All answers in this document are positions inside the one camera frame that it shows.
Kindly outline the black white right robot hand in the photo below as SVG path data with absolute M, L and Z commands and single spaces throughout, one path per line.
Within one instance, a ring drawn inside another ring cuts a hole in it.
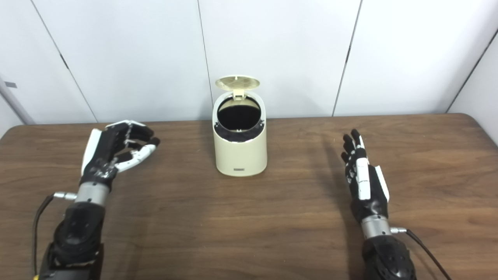
M 380 166 L 368 159 L 362 136 L 352 129 L 343 136 L 341 158 L 345 164 L 345 178 L 352 197 L 350 209 L 357 222 L 372 215 L 388 218 L 390 194 Z

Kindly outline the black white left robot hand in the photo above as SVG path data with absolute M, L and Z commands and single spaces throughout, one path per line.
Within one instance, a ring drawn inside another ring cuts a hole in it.
M 142 163 L 159 145 L 152 129 L 129 119 L 103 130 L 92 129 L 82 158 L 80 184 L 101 183 L 111 190 L 118 173 Z

